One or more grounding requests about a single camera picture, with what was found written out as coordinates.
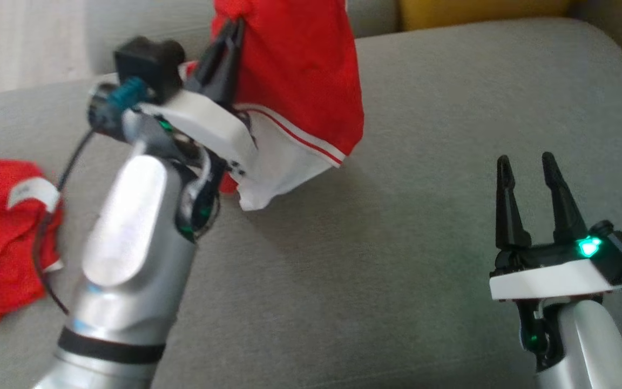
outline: gray fabric surface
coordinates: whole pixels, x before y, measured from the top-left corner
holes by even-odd
[[[489,298],[495,162],[551,240],[540,156],[554,152],[588,224],[622,228],[622,52],[568,19],[357,41],[366,133],[345,165],[202,241],[155,387],[530,387],[512,303]],[[92,82],[0,95],[0,158],[52,177],[83,131]],[[96,138],[71,177],[64,300],[128,148]],[[622,331],[622,293],[605,305]],[[29,387],[64,318],[49,300],[0,324],[0,384]]]
[[[397,0],[348,0],[347,13],[355,37],[397,31]],[[112,52],[136,35],[176,39],[188,59],[210,42],[213,0],[88,0],[86,47],[96,74],[114,72]]]

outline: red and white garment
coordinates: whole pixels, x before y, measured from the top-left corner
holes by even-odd
[[[246,22],[235,107],[259,148],[253,172],[234,177],[244,210],[262,209],[330,167],[363,135],[356,49],[344,0],[215,0],[213,36]]]
[[[32,245],[47,210],[59,195],[33,163],[0,160],[0,320],[2,316],[44,296],[32,264]],[[55,236],[62,223],[55,211],[42,239],[40,261],[45,271],[62,268]]]

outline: wooden floor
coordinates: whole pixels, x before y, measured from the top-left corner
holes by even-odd
[[[83,7],[84,0],[0,0],[0,92],[89,76]]]

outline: yellow cushion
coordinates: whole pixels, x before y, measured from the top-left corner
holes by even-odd
[[[442,25],[534,16],[562,16],[572,0],[400,0],[402,28],[427,29]]]

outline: red stripe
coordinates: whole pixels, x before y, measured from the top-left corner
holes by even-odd
[[[289,128],[286,128],[286,126],[284,126],[278,120],[276,120],[275,118],[270,116],[268,113],[266,113],[264,111],[261,111],[260,109],[255,109],[255,108],[247,108],[246,111],[254,111],[254,112],[261,113],[261,114],[265,115],[267,118],[272,120],[273,123],[277,124],[279,126],[279,128],[282,128],[282,130],[284,130],[288,135],[290,135],[292,138],[294,138],[297,142],[301,143],[302,145],[304,145],[306,147],[312,148],[313,150],[316,150],[316,151],[322,153],[322,155],[324,155],[324,156],[330,158],[331,160],[334,160],[335,162],[337,162],[338,165],[342,164],[342,160],[339,160],[334,155],[331,155],[331,153],[328,153],[324,148],[321,148],[319,146],[314,145],[313,143],[309,143],[306,140],[303,140],[302,138],[299,138],[297,135],[295,135],[293,132],[291,132],[289,130]]]

